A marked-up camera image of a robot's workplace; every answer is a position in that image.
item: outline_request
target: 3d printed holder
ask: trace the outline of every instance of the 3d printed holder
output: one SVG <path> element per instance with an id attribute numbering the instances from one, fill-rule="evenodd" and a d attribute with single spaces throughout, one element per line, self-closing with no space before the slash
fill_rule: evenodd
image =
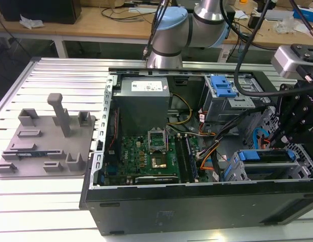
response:
<path id="1" fill-rule="evenodd" d="M 23 109 L 17 128 L 0 160 L 0 178 L 83 175 L 89 155 L 95 117 L 80 111 L 69 116 L 62 95 L 47 99 L 56 116 L 38 116 Z"/>

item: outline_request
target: workbench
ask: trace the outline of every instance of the workbench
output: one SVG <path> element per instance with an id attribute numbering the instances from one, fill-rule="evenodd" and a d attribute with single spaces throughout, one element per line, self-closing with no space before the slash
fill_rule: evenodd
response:
<path id="1" fill-rule="evenodd" d="M 247 4 L 240 4 L 238 1 L 235 8 L 243 10 L 250 14 L 256 3 L 252 0 Z M 138 13 L 123 12 L 115 14 L 113 17 L 123 18 L 135 16 Z M 144 16 L 148 21 L 152 21 L 153 15 Z M 29 30 L 23 27 L 19 22 L 7 22 L 0 17 L 6 28 L 16 38 L 25 39 L 47 39 L 55 42 L 58 56 L 67 58 L 68 53 L 65 41 L 89 41 L 89 42 L 111 42 L 111 43 L 131 43 L 146 44 L 150 35 L 151 24 L 147 21 L 123 23 L 103 17 L 99 8 L 83 7 L 79 19 L 73 25 L 64 25 L 57 23 L 44 23 L 44 27 Z M 247 20 L 239 20 L 242 25 L 247 26 Z M 255 43 L 266 47 L 278 47 L 282 44 L 313 44 L 313 38 L 304 33 L 295 32 L 294 34 L 278 34 L 274 31 L 275 22 L 264 21 L 262 28 L 255 37 Z M 0 37 L 10 37 L 0 25 Z M 231 31 L 229 37 L 219 46 L 221 48 L 218 62 L 226 62 L 229 52 L 237 42 L 237 35 Z"/>
<path id="2" fill-rule="evenodd" d="M 235 69 L 235 64 L 183 65 L 225 72 Z M 21 109 L 35 108 L 39 115 L 54 114 L 46 102 L 52 92 L 62 93 L 63 107 L 69 115 L 88 110 L 99 119 L 109 67 L 138 68 L 144 67 L 144 62 L 61 58 L 30 62 L 0 102 L 0 158 L 19 125 Z M 281 83 L 295 83 L 279 77 L 272 65 L 246 64 L 241 71 L 250 68 L 263 71 L 277 88 Z M 313 210 L 286 226 L 101 237 L 89 211 L 78 209 L 82 183 L 82 177 L 0 180 L 0 241 L 313 241 Z"/>

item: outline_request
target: label sticker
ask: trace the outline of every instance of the label sticker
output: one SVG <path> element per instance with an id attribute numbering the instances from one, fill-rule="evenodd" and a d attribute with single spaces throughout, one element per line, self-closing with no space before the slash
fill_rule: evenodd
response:
<path id="1" fill-rule="evenodd" d="M 205 122 L 205 115 L 204 114 L 200 114 L 199 115 L 199 119 L 200 119 L 200 122 L 204 123 Z"/>
<path id="2" fill-rule="evenodd" d="M 18 156 L 32 156 L 30 153 L 18 153 Z"/>
<path id="3" fill-rule="evenodd" d="M 219 176 L 217 175 L 216 172 L 213 172 L 213 178 L 215 179 L 215 181 L 219 181 Z"/>
<path id="4" fill-rule="evenodd" d="M 132 92 L 162 92 L 162 82 L 161 81 L 134 81 L 132 82 Z"/>

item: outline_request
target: ram slot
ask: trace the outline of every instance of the ram slot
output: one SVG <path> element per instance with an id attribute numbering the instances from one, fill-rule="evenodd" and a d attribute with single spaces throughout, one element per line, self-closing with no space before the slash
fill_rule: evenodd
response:
<path id="1" fill-rule="evenodd" d="M 182 138 L 176 137 L 175 146 L 176 146 L 176 153 L 177 153 L 181 183 L 192 183 L 194 182 L 194 178 L 192 174 L 189 151 L 187 148 L 185 138 L 182 139 Z"/>
<path id="2" fill-rule="evenodd" d="M 188 137 L 185 137 L 185 142 L 186 142 L 186 146 L 187 146 L 187 150 L 188 150 L 189 162 L 190 162 L 190 166 L 191 166 L 191 170 L 192 170 L 192 176 L 194 179 L 197 179 L 198 178 L 197 166 L 196 166 L 196 162 L 193 158 L 193 154 L 191 151 L 191 146 L 190 146 Z"/>

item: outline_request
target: floor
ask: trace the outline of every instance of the floor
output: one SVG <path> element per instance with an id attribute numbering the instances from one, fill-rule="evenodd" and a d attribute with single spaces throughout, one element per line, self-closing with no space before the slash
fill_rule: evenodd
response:
<path id="1" fill-rule="evenodd" d="M 31 56 L 58 57 L 55 45 L 49 40 L 28 40 L 18 39 Z M 17 79 L 30 58 L 18 44 L 10 39 L 11 48 L 4 49 L 0 46 L 0 100 L 6 94 L 13 82 Z M 108 58 L 108 59 L 141 59 L 144 45 L 141 44 L 101 44 L 101 52 L 98 43 L 75 42 L 66 43 L 70 58 Z M 184 61 L 194 62 L 216 62 L 219 49 L 190 48 L 182 52 Z M 246 63 L 269 64 L 273 52 L 271 51 L 250 51 Z M 228 62 L 237 62 L 237 51 Z"/>

